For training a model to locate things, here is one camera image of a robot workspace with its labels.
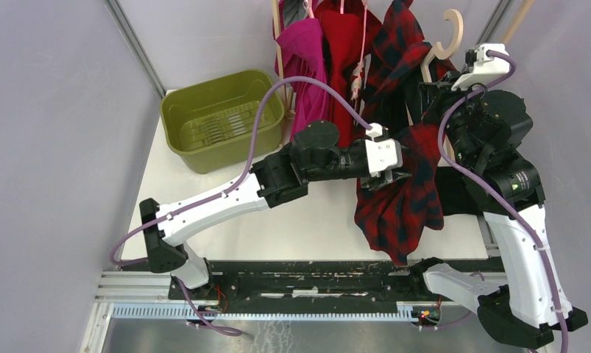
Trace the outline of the beige plastic hanger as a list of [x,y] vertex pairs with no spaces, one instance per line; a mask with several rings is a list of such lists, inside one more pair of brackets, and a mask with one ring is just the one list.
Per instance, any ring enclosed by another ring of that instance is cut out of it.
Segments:
[[452,36],[449,44],[445,45],[442,42],[435,42],[430,51],[425,55],[425,58],[420,64],[422,80],[424,83],[432,83],[430,72],[430,64],[434,59],[448,60],[458,50],[464,37],[464,19],[461,13],[456,9],[447,9],[443,13],[445,21],[452,23]]

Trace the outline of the red navy plaid skirt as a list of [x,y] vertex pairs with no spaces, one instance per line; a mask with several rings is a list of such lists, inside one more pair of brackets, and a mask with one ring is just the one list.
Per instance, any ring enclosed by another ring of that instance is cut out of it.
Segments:
[[362,117],[389,129],[403,147],[409,176],[377,190],[359,185],[354,222],[372,250],[386,253],[395,265],[406,265],[424,229],[441,230],[444,215],[435,186],[440,160],[438,126],[408,123],[420,114],[417,80],[420,64],[431,50],[410,1],[393,1],[372,42],[372,62],[363,94]]

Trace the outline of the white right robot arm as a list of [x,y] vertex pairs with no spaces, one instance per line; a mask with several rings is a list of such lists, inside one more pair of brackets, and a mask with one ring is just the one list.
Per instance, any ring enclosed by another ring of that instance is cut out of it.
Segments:
[[432,257],[411,268],[409,293],[418,300],[444,296],[475,313],[498,343],[535,350],[588,322],[560,285],[545,226],[545,193],[537,169],[519,152],[533,121],[515,94],[474,83],[454,89],[451,71],[422,83],[422,119],[443,128],[451,161],[463,177],[500,252],[507,282],[481,281]]

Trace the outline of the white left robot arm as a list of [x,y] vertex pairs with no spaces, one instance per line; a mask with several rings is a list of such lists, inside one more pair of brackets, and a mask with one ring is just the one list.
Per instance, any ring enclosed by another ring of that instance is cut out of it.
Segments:
[[314,121],[239,178],[171,204],[144,199],[139,208],[149,271],[169,273],[194,297],[206,299],[215,288],[209,263],[186,243],[197,233],[307,196],[311,182],[358,179],[362,187],[377,190],[410,175],[403,156],[407,147],[380,124],[346,148],[338,142],[335,124]]

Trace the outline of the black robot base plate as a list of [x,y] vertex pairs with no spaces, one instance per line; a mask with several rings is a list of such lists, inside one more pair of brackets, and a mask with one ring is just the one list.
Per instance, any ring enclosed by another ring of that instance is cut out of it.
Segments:
[[227,313],[375,314],[397,302],[436,303],[408,266],[371,261],[211,261],[195,302],[218,301]]

